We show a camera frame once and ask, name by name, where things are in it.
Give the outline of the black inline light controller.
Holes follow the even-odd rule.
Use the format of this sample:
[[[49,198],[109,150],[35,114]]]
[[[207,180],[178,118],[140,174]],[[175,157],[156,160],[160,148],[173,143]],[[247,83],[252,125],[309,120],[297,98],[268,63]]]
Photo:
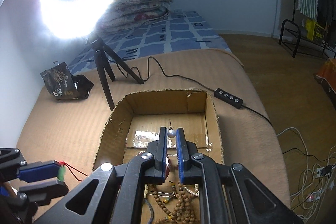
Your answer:
[[[241,98],[220,88],[217,88],[217,90],[214,91],[214,96],[215,98],[220,99],[221,101],[235,107],[236,109],[241,109],[243,105],[243,100]]]

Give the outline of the pearl earring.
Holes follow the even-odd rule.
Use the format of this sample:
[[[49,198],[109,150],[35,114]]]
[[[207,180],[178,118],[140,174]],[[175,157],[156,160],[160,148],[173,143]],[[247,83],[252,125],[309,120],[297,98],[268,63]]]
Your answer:
[[[168,132],[167,136],[171,139],[176,137],[177,132],[175,131],[174,127],[171,124],[171,120],[169,119],[169,127],[168,127]]]

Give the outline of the tan blanket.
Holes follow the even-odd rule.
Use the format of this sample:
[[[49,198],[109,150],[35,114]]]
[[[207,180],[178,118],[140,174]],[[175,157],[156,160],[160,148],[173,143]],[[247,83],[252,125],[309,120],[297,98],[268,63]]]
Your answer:
[[[18,147],[27,161],[72,163],[81,182],[26,184],[26,223],[298,223],[283,159],[240,61],[220,50],[157,55],[87,100],[43,90]]]

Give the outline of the blue metal bangle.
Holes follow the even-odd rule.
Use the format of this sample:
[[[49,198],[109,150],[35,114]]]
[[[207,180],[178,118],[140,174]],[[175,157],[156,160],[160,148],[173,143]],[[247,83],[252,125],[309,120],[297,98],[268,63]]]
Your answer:
[[[146,198],[143,199],[143,202],[144,202],[144,204],[147,205],[147,207],[149,209],[149,212],[150,212],[150,218],[149,218],[147,224],[152,224],[153,221],[154,221],[154,210],[153,210],[153,207],[152,207],[152,205],[150,204],[150,202]]]

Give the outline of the dark hanging clothes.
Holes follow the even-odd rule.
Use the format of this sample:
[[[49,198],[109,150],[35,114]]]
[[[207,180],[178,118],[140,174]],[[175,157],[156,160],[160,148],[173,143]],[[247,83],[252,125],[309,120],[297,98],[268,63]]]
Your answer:
[[[318,0],[317,22],[328,32],[335,21],[335,0]]]

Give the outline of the black clothes rack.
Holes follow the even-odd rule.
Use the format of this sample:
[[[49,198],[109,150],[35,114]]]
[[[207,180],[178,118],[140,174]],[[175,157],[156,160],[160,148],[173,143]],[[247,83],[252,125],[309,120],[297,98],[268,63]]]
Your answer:
[[[291,18],[282,21],[278,44],[293,58],[334,58],[335,0],[293,0]]]

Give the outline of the orange covered table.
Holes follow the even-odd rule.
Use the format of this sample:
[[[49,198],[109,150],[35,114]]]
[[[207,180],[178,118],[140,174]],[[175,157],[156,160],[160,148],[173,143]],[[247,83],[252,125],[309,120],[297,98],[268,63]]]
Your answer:
[[[327,59],[319,71],[314,74],[314,79],[323,87],[323,90],[335,107],[336,104],[336,59]]]

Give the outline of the black snack bag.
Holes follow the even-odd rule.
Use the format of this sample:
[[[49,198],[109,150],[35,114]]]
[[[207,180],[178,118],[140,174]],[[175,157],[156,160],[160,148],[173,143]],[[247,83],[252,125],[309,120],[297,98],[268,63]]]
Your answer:
[[[94,84],[84,75],[72,75],[65,62],[40,73],[47,91],[57,100],[85,100]]]

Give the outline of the yellow box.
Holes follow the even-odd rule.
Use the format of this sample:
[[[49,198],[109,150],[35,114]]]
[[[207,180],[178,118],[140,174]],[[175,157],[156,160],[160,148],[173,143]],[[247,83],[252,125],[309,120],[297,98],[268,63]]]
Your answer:
[[[306,37],[316,44],[322,44],[325,29],[322,28],[316,21],[307,18],[305,23],[305,29],[307,30]]]

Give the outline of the blue patterned bedsheet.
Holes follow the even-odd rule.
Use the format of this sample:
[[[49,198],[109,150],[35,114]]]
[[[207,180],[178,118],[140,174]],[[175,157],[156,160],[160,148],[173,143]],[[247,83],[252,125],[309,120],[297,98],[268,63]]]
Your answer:
[[[220,49],[225,40],[197,11],[173,11],[167,20],[102,37],[124,61],[185,50]]]

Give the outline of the brown wooden bead mala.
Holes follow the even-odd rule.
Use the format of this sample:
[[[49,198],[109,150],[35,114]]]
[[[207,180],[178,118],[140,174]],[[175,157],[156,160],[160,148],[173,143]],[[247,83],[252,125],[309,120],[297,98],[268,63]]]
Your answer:
[[[143,199],[153,207],[153,223],[201,223],[193,207],[193,201],[199,198],[199,185],[188,188],[181,182],[169,181],[171,192],[160,192],[156,185],[145,185]]]

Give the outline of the black tripod stand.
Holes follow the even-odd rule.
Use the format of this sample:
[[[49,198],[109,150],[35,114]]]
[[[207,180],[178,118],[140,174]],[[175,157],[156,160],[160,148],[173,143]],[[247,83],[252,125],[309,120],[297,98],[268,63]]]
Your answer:
[[[113,82],[116,80],[116,76],[113,73],[112,67],[109,63],[108,55],[112,58],[113,61],[116,62],[117,65],[122,67],[138,84],[144,84],[145,81],[139,77],[126,63],[123,59],[114,51],[111,47],[106,45],[102,38],[92,32],[87,38],[88,44],[91,46],[94,51],[94,62],[96,64],[96,69],[98,72],[98,76],[100,79],[100,83],[103,89],[103,92],[106,97],[106,101],[110,110],[114,109],[114,102],[112,98],[112,94],[110,92],[108,79],[106,76],[109,76],[110,80]]]

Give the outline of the folded floral quilt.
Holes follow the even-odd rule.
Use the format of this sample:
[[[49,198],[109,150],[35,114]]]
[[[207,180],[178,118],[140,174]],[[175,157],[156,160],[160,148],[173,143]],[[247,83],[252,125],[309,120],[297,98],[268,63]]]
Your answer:
[[[112,34],[166,20],[173,0],[114,0],[96,23],[96,31]]]

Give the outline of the cardboard box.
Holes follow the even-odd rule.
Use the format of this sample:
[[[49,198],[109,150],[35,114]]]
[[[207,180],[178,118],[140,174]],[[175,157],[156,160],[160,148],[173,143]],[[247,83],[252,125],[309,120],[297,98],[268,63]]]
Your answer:
[[[158,140],[161,128],[168,132],[169,119],[175,131],[183,129],[186,140],[195,143],[199,152],[223,164],[221,131],[211,97],[201,91],[159,90],[130,93],[118,102],[101,134],[95,166],[128,163]],[[171,192],[169,181],[181,182],[176,139],[167,136],[165,180],[154,184],[160,192]],[[193,207],[201,220],[199,198]]]

